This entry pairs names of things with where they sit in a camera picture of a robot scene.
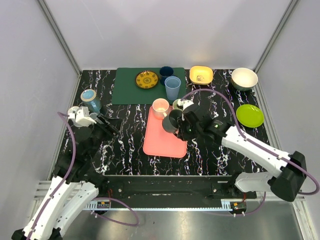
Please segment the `dark grey mug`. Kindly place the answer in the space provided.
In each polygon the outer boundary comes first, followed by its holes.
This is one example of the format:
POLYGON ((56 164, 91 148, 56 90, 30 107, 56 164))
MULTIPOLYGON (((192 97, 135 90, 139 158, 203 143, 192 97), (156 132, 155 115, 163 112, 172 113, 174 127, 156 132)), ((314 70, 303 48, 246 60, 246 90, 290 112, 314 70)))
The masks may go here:
POLYGON ((182 111, 173 109, 163 120, 162 128, 167 133, 175 133, 179 129, 178 120, 182 117, 182 111))

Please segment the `sage green mug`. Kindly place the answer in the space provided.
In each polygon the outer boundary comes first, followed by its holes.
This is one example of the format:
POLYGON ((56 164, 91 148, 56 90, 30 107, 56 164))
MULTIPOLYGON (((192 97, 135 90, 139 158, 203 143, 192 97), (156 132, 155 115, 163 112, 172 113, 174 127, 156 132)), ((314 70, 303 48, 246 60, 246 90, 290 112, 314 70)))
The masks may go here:
POLYGON ((176 99, 176 100, 173 102, 173 104, 172 104, 172 109, 173 109, 173 110, 183 111, 183 109, 184 109, 184 103, 185 103, 184 100, 181 100, 180 98, 179 98, 179 99, 176 99))

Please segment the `pink and white mug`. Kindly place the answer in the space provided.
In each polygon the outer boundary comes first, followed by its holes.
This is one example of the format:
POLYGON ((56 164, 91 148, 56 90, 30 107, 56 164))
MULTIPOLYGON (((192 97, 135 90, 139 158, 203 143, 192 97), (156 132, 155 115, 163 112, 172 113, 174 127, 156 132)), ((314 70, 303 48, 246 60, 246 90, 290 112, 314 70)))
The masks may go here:
POLYGON ((163 120, 169 112, 170 104, 164 98, 158 98, 152 103, 153 115, 158 120, 163 120))

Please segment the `white grey mug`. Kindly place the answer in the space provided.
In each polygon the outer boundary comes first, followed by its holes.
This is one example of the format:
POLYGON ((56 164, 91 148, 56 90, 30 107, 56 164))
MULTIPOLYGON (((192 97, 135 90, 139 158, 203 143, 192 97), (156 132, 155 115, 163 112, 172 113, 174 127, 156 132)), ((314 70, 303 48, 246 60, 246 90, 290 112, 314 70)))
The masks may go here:
POLYGON ((67 111, 67 118, 68 118, 68 120, 72 121, 72 123, 75 127, 80 128, 81 126, 76 122, 78 109, 79 109, 78 106, 72 106, 71 108, 69 108, 67 111))

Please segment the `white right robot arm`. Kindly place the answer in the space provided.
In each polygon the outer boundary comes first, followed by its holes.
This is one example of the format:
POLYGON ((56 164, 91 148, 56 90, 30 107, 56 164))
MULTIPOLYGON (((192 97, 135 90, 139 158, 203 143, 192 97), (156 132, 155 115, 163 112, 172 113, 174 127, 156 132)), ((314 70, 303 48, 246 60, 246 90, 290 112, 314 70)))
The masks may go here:
POLYGON ((199 118, 188 112, 177 118, 177 124, 177 137, 181 140, 201 137, 234 150, 266 169, 266 172, 236 174, 227 185, 232 198, 239 198, 246 192, 272 192, 284 201, 293 202, 307 177, 306 158, 302 153, 290 154, 271 147, 238 130, 231 122, 199 118))

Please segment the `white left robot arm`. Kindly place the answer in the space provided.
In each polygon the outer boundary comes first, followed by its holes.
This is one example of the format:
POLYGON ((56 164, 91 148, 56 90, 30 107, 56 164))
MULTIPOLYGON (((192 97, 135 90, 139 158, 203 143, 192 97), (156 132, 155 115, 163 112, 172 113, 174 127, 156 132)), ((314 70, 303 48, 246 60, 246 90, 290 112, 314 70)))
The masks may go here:
POLYGON ((98 115, 91 126, 80 128, 81 140, 76 140, 68 121, 71 114, 59 112, 72 142, 72 155, 58 160, 49 189, 29 223, 15 230, 13 240, 61 240, 70 224, 94 198, 108 193, 108 180, 90 171, 92 159, 103 140, 119 134, 121 119, 98 115))

